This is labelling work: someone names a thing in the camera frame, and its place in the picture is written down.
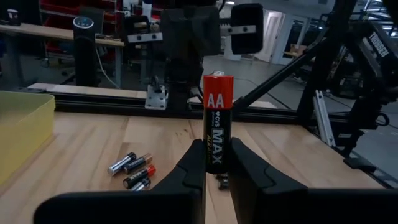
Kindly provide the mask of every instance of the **yellow box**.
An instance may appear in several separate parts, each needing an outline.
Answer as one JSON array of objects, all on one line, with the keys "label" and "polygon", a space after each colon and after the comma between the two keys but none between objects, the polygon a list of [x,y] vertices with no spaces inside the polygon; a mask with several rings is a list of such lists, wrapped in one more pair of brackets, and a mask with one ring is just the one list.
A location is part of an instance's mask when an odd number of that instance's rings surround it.
[{"label": "yellow box", "polygon": [[0,185],[52,135],[54,96],[0,91]]}]

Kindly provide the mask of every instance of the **wooden tabletop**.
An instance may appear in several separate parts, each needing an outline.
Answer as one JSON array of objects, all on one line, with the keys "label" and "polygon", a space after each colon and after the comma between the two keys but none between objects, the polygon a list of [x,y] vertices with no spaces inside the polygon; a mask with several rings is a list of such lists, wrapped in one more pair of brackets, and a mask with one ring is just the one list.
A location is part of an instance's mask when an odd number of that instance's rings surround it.
[{"label": "wooden tabletop", "polygon": [[[54,87],[69,92],[99,91]],[[117,95],[119,91],[125,96],[134,94],[117,90]],[[53,136],[0,186],[0,223],[30,223],[37,206],[60,193],[125,190],[122,181],[126,176],[110,177],[106,169],[131,151],[138,156],[153,154],[157,168],[151,178],[153,187],[202,134],[200,120],[55,113]],[[345,165],[339,154],[301,126],[233,123],[232,135],[309,187],[381,188],[365,173]],[[230,193],[219,191],[212,175],[206,177],[206,223],[236,223]]]},{"label": "wooden tabletop", "polygon": [[[22,23],[20,26],[0,25],[0,33],[27,34],[50,39],[73,40],[73,31]],[[95,39],[96,44],[124,47],[119,40]]]},{"label": "wooden tabletop", "polygon": [[[117,90],[117,89],[108,89],[108,88],[87,88],[82,86],[56,85],[56,84],[47,84],[47,83],[35,83],[31,85],[29,88],[39,88],[58,93],[86,93],[93,95],[134,97],[134,98],[147,97],[147,93],[144,91]],[[190,102],[199,103],[200,101],[198,98],[191,98]],[[252,103],[250,106],[276,108],[270,102],[261,102],[261,101],[256,101]]]},{"label": "wooden tabletop", "polygon": [[289,55],[289,56],[292,56],[292,57],[298,57],[298,56],[300,56],[298,53],[296,53],[296,52],[284,52],[284,54],[286,54],[286,55]]}]

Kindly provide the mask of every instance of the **table leg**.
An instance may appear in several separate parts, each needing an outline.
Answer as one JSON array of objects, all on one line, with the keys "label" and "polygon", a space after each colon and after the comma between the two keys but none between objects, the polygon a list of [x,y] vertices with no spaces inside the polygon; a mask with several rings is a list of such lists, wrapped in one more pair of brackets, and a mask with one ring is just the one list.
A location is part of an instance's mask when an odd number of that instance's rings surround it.
[{"label": "table leg", "polygon": [[145,85],[147,79],[147,58],[148,51],[146,45],[141,45],[141,74],[140,74],[140,83],[141,85]]},{"label": "table leg", "polygon": [[8,63],[10,64],[10,77],[12,78],[14,75],[17,77],[18,86],[24,86],[25,79],[22,73],[21,68],[21,60],[19,58],[19,50],[17,45],[17,39],[15,36],[6,34],[4,35],[4,42],[6,43],[7,55],[8,55]]},{"label": "table leg", "polygon": [[115,58],[115,72],[116,72],[116,84],[121,88],[122,84],[122,48],[116,47],[116,58]]}]

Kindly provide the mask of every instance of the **cylindrical speaker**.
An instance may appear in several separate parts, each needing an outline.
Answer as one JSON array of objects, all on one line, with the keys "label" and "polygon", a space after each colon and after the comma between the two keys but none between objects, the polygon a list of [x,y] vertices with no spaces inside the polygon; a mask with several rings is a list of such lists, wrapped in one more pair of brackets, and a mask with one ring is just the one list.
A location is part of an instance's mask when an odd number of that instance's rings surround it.
[{"label": "cylindrical speaker", "polygon": [[93,25],[94,22],[87,17],[76,17],[73,20],[73,55],[77,86],[98,85]]}]

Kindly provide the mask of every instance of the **aa battery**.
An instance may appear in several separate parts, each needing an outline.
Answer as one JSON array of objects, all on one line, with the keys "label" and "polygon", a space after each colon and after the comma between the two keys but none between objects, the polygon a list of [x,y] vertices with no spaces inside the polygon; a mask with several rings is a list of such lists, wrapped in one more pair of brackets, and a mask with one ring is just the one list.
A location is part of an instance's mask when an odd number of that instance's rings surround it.
[{"label": "aa battery", "polygon": [[211,174],[224,174],[228,168],[233,85],[233,76],[223,72],[203,76],[203,140],[206,145],[206,171]]},{"label": "aa battery", "polygon": [[122,167],[124,165],[126,165],[127,163],[133,161],[136,158],[137,158],[136,154],[133,153],[133,152],[130,152],[123,159],[121,159],[120,161],[117,161],[115,164],[111,165],[108,168],[108,174],[111,175],[111,176],[117,174],[122,169]]},{"label": "aa battery", "polygon": [[148,177],[142,179],[136,185],[132,186],[131,191],[141,191],[150,186],[150,179]]},{"label": "aa battery", "polygon": [[145,177],[151,177],[156,172],[156,168],[154,165],[150,165],[145,169],[138,171],[137,173],[133,174],[132,176],[123,180],[123,186],[127,189],[131,189],[134,185],[140,182]]},{"label": "aa battery", "polygon": [[145,164],[148,164],[150,161],[152,161],[152,155],[148,153],[136,159],[135,161],[132,161],[124,165],[123,170],[126,174],[130,174],[131,172],[134,172],[136,169],[144,166]]}]

